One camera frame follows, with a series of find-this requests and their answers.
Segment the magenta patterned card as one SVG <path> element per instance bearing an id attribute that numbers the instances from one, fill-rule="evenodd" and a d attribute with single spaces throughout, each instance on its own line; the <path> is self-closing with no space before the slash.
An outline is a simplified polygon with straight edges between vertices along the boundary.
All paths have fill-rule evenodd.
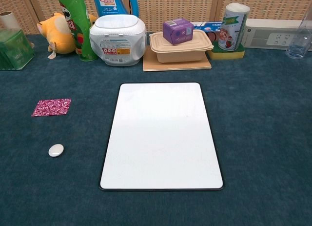
<path id="1" fill-rule="evenodd" d="M 32 117 L 66 115 L 72 99 L 53 99 L 38 101 Z"/>

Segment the white smooth oval pebble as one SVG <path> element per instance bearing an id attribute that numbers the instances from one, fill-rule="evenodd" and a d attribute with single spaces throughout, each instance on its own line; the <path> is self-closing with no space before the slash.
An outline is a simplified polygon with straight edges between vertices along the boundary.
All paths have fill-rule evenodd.
<path id="1" fill-rule="evenodd" d="M 48 154 L 50 157 L 60 156 L 64 151 L 64 146 L 62 144 L 55 144 L 51 146 L 48 150 Z"/>

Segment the white rectangular board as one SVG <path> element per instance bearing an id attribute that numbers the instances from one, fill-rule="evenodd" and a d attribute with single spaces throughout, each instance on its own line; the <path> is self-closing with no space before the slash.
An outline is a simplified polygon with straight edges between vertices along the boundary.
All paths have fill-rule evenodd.
<path id="1" fill-rule="evenodd" d="M 101 189 L 219 190 L 223 185 L 199 83 L 120 86 Z"/>

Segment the brown kraft notebook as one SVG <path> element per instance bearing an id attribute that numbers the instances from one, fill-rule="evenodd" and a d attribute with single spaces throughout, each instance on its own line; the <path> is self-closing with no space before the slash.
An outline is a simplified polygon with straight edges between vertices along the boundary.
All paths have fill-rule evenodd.
<path id="1" fill-rule="evenodd" d="M 212 66 L 207 58 L 195 62 L 170 62 L 160 63 L 156 53 L 148 46 L 143 56 L 143 72 L 176 71 L 176 70 L 203 70 L 211 69 Z"/>

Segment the white wet wipes tub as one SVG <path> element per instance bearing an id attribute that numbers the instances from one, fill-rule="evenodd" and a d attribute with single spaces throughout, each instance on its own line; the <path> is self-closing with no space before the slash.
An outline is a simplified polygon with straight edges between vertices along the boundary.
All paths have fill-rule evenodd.
<path id="1" fill-rule="evenodd" d="M 89 38 L 92 50 L 110 66 L 137 64 L 147 46 L 145 23 L 134 15 L 99 17 L 90 28 Z"/>

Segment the purple carton box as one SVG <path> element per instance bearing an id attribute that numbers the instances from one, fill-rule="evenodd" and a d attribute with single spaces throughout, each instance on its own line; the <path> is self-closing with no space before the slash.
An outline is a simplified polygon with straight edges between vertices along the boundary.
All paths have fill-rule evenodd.
<path id="1" fill-rule="evenodd" d="M 165 21 L 162 24 L 163 38 L 172 45 L 191 41 L 194 25 L 186 19 Z"/>

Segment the yellow green sponge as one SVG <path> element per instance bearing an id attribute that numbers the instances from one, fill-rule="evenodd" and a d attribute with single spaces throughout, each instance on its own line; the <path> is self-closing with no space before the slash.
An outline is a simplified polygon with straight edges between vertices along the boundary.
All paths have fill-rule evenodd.
<path id="1" fill-rule="evenodd" d="M 218 41 L 213 42 L 214 48 L 212 50 L 207 50 L 206 53 L 208 54 L 211 60 L 233 60 L 233 59 L 241 59 L 245 55 L 245 48 L 242 44 L 235 51 L 226 51 L 221 49 L 218 46 Z"/>

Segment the blue white foil box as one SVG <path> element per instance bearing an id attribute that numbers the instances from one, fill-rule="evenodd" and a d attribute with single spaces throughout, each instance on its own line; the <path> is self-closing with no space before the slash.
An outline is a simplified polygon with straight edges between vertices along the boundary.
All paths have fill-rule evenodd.
<path id="1" fill-rule="evenodd" d="M 202 30 L 204 32 L 219 32 L 222 26 L 221 21 L 210 22 L 192 22 L 194 29 Z"/>

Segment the white green wipes canister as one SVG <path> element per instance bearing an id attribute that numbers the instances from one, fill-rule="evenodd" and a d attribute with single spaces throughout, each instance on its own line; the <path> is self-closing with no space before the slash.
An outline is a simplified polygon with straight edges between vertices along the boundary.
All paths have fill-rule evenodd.
<path id="1" fill-rule="evenodd" d="M 235 51 L 241 44 L 250 7 L 234 2 L 226 6 L 218 39 L 219 48 Z"/>

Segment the blue detergent bottle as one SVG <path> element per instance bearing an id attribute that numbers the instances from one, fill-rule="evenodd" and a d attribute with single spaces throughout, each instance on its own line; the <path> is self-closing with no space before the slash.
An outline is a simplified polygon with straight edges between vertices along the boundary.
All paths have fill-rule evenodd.
<path id="1" fill-rule="evenodd" d="M 137 0 L 129 0 L 132 9 L 132 15 L 139 17 L 139 7 Z M 126 11 L 122 0 L 94 0 L 98 17 L 106 15 L 129 14 Z"/>

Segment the green Pringles can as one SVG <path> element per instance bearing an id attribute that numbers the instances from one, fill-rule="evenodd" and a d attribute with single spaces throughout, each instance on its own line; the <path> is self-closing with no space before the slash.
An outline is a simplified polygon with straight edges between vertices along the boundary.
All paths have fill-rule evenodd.
<path id="1" fill-rule="evenodd" d="M 76 53 L 84 62 L 96 60 L 90 44 L 91 21 L 84 0 L 58 0 L 67 25 L 74 38 Z"/>

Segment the orange plush toy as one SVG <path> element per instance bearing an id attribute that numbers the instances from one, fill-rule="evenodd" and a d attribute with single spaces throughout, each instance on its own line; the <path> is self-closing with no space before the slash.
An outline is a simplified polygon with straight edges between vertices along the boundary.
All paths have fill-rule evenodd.
<path id="1" fill-rule="evenodd" d="M 76 52 L 74 38 L 63 13 L 55 13 L 51 18 L 39 22 L 37 28 L 49 43 L 50 59 L 53 59 L 57 53 Z"/>

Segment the white power strip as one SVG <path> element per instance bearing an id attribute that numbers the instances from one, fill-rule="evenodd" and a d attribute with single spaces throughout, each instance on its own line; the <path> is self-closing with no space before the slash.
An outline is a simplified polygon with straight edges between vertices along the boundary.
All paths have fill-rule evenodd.
<path id="1" fill-rule="evenodd" d="M 245 48 L 286 50 L 301 20 L 247 19 L 242 45 Z"/>

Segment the clear plastic water bottle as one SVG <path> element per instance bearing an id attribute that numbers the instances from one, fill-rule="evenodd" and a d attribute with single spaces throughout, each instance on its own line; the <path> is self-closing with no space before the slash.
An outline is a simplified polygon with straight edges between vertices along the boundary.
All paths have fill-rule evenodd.
<path id="1" fill-rule="evenodd" d="M 312 0 L 307 8 L 304 18 L 286 50 L 291 59 L 302 59 L 312 46 Z"/>

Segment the cardboard paper tube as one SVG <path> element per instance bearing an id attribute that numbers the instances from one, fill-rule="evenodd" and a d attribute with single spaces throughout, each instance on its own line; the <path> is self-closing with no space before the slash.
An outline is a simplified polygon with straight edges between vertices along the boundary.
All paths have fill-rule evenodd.
<path id="1" fill-rule="evenodd" d="M 15 15 L 11 11 L 5 11 L 0 13 L 0 21 L 7 29 L 21 29 Z"/>

